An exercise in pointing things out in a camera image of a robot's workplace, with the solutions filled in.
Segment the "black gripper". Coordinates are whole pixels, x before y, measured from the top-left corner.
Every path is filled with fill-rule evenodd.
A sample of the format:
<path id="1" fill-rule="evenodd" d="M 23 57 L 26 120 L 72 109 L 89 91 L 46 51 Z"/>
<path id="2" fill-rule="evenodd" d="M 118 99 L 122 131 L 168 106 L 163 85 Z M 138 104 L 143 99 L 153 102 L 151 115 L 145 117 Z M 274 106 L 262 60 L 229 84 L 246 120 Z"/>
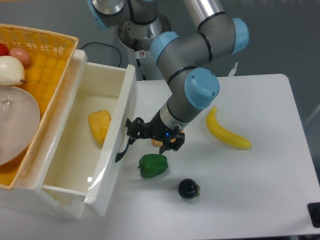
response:
<path id="1" fill-rule="evenodd" d="M 165 125 L 159 113 L 157 113 L 149 123 L 144 122 L 140 117 L 131 121 L 126 120 L 125 127 L 127 128 L 126 135 L 128 136 L 128 145 L 132 145 L 138 139 L 147 139 L 149 137 L 149 128 L 152 132 L 152 138 L 162 142 L 159 148 L 159 154 L 165 151 L 178 151 L 185 143 L 185 133 L 180 131 L 178 125 L 173 128 Z"/>

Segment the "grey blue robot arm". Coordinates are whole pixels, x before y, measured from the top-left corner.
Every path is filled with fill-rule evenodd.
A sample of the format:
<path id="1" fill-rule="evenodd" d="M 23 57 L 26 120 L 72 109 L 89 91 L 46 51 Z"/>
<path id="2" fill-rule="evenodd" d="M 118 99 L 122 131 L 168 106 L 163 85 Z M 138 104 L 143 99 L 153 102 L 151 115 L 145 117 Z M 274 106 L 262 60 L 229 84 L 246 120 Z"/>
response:
<path id="1" fill-rule="evenodd" d="M 179 150 L 185 141 L 183 129 L 220 91 L 217 77 L 203 65 L 246 48 L 250 39 L 246 23 L 230 18 L 218 0 L 187 0 L 197 32 L 181 38 L 163 30 L 154 0 L 90 0 L 87 4 L 101 28 L 128 24 L 131 48 L 151 52 L 171 91 L 151 121 L 126 121 L 127 144 L 152 139 L 162 142 L 160 153 Z"/>

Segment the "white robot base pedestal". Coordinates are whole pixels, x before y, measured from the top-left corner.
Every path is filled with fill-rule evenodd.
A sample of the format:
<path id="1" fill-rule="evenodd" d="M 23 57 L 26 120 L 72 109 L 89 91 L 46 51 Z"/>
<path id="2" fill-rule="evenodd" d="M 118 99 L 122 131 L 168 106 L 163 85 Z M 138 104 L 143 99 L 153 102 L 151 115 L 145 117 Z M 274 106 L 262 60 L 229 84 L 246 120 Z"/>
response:
<path id="1" fill-rule="evenodd" d="M 163 78 L 150 48 L 156 37 L 171 30 L 170 21 L 160 13 L 150 24 L 138 25 L 132 21 L 126 21 L 118 26 L 119 40 L 126 47 L 129 64 L 136 68 L 138 81 Z"/>

